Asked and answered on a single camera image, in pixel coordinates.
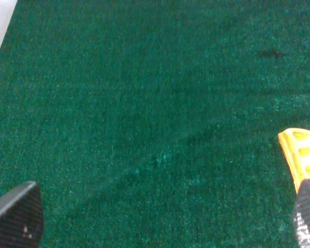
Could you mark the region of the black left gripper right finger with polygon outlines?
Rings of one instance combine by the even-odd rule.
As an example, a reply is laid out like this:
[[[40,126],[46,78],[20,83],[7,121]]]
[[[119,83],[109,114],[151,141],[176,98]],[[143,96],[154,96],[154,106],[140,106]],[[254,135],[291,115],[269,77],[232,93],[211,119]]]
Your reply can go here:
[[[299,247],[310,247],[310,179],[304,179],[293,209],[293,225]]]

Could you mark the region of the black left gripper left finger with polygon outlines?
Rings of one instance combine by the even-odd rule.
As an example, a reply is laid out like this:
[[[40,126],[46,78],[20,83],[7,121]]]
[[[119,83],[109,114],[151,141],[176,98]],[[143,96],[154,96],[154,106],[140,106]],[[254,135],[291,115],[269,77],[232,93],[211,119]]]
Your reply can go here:
[[[43,206],[36,182],[24,182],[0,197],[0,247],[39,247],[43,232]]]

